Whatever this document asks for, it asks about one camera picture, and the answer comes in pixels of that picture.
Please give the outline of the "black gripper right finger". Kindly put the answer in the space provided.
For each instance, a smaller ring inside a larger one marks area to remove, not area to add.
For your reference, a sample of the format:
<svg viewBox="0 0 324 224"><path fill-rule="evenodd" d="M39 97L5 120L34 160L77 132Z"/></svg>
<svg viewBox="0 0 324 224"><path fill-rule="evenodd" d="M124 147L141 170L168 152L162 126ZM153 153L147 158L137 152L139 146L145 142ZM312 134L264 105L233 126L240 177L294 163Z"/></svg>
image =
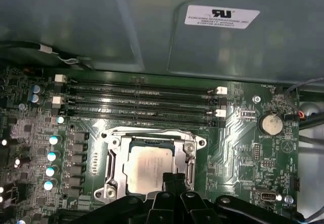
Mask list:
<svg viewBox="0 0 324 224"><path fill-rule="evenodd" d="M187 223L297 223L297 221L232 196L220 196L214 202L189 191L185 174L175 174L175 187L184 207Z"/></svg>

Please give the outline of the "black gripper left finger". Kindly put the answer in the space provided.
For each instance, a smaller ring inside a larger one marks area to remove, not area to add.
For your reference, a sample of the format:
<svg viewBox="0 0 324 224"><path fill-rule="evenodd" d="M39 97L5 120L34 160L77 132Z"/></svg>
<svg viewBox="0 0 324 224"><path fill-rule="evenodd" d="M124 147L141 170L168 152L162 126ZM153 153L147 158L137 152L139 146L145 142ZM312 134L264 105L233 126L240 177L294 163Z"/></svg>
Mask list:
<svg viewBox="0 0 324 224"><path fill-rule="evenodd" d="M175 175L164 173L163 191L153 200L124 196L86 214L86 223L173 223L175 193Z"/></svg>

